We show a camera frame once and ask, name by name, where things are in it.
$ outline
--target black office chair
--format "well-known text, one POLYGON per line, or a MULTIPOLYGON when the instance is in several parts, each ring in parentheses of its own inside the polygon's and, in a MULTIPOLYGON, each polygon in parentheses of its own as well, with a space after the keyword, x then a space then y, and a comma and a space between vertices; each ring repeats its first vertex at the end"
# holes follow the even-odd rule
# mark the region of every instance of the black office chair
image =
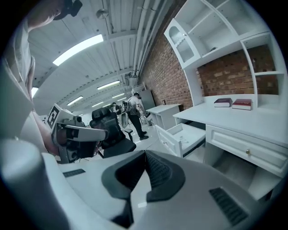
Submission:
POLYGON ((108 139, 101 142, 101 147, 104 149, 104 158, 132 152, 136 148, 131 136, 132 129, 127 128, 124 130, 130 137, 130 140, 128 140, 120 129, 117 114, 106 107, 92 112, 90 126, 91 128, 108 130, 108 139))

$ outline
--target brick wall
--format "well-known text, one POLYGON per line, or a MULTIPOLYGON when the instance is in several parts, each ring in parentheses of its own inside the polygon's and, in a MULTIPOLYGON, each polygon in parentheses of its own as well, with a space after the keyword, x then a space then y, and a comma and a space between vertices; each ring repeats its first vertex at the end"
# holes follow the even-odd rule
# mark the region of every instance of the brick wall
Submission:
POLYGON ((192 106, 191 94, 185 74, 178 59, 164 36, 164 31, 172 18, 181 9, 185 0, 175 1, 166 14, 152 48, 148 54, 139 82, 152 91, 156 105, 182 104, 183 109, 192 106))
MULTIPOLYGON (((186 77, 178 59, 164 36, 171 19, 178 13, 185 0, 175 1, 160 26, 148 54, 139 82, 152 91, 156 105, 180 103, 190 108, 192 99, 186 77)), ((267 46, 248 50, 255 72, 275 70, 267 46)), ((249 65, 244 51, 228 54, 198 68, 203 96, 254 93, 249 65)), ((257 77, 258 93, 278 94, 276 76, 257 77)))
MULTIPOLYGON (((274 62, 266 45, 248 50, 254 71, 274 71, 274 62)), ((204 96, 254 93, 250 68, 243 50, 230 53, 198 68, 204 96)), ((278 94, 277 77, 256 78, 258 93, 278 94)))

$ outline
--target man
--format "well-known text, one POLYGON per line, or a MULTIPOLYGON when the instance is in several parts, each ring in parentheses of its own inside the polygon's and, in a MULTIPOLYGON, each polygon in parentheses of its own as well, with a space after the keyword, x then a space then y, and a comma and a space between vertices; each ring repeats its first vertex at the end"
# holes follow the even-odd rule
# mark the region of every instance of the man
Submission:
POLYGON ((113 112, 115 112, 117 115, 120 115, 121 110, 120 110, 119 105, 117 105, 116 102, 113 102, 112 105, 113 105, 113 112))
POLYGON ((140 123, 140 120, 139 120, 140 113, 137 110, 136 106, 138 106, 141 109, 141 111, 145 114, 145 110, 141 106, 139 99, 140 99, 139 93, 134 93, 134 96, 131 97, 127 101, 127 103, 129 103, 129 105, 127 106, 126 113, 128 114, 128 117, 129 117, 130 121, 134 125, 134 127, 135 127, 135 129, 136 129, 136 131, 138 133, 138 136, 140 137, 140 140, 145 140, 145 139, 147 139, 149 137, 144 135, 147 132, 143 132, 142 131, 141 123, 140 123))
MULTIPOLYGON (((21 91, 21 96, 27 97, 31 102, 35 59, 30 54, 28 33, 49 24, 62 11, 64 13, 68 9, 65 4, 69 2, 71 3, 69 0, 42 0, 19 25, 0 60, 0 68, 6 73, 7 80, 13 82, 21 91)), ((59 154, 57 146, 52 141, 51 130, 42 122, 34 109, 27 117, 19 138, 33 143, 40 152, 59 154)))

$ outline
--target book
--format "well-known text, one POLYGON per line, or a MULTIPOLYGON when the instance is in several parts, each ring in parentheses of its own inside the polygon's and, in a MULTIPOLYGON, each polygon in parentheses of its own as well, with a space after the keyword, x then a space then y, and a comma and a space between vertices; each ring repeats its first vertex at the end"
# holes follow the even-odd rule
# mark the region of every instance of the book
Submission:
POLYGON ((231 98, 219 98, 214 102, 214 107, 230 107, 231 104, 231 98))
POLYGON ((251 99, 237 99, 232 104, 233 109, 240 109, 240 110, 251 110, 251 99))

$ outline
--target ceiling light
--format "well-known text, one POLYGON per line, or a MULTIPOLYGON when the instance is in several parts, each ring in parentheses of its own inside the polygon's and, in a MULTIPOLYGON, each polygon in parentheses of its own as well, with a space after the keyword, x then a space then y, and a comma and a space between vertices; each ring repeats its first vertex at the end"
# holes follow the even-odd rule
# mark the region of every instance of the ceiling light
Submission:
POLYGON ((95 107, 95 106, 100 105, 100 104, 102 104, 102 103, 104 103, 104 102, 100 102, 100 103, 98 103, 98 104, 96 104, 96 105, 93 105, 92 107, 95 107))
POLYGON ((31 90, 31 95, 32 95, 32 98, 34 97, 35 93, 37 92, 39 88, 37 87, 33 87, 32 90, 31 90))
POLYGON ((65 53, 61 54, 60 57, 58 57, 53 64, 60 66, 64 61, 72 57, 74 54, 92 46, 95 45, 99 42, 103 41, 103 37, 101 34, 91 37, 85 41, 80 42, 79 44, 73 46, 69 50, 67 50, 65 53))
POLYGON ((124 93, 121 93, 121 94, 119 94, 119 95, 117 95, 117 96, 114 96, 114 97, 112 97, 112 98, 116 98, 116 97, 122 96, 122 95, 124 95, 124 93))
POLYGON ((75 102, 81 100, 82 98, 83 98, 83 97, 80 96, 80 97, 76 98, 74 101, 71 101, 70 103, 68 103, 67 105, 70 106, 70 105, 74 104, 75 102))
POLYGON ((119 99, 118 101, 122 101, 123 99, 126 99, 126 97, 122 98, 122 99, 119 99))
POLYGON ((109 105, 111 105, 111 104, 105 105, 105 106, 103 106, 102 108, 107 107, 107 106, 109 106, 109 105))
POLYGON ((100 87, 98 87, 97 89, 103 89, 103 88, 106 88, 106 87, 108 87, 108 86, 111 86, 111 85, 114 85, 114 84, 118 84, 118 83, 120 83, 119 80, 114 81, 114 82, 109 83, 109 84, 106 84, 106 85, 103 85, 103 86, 100 86, 100 87))

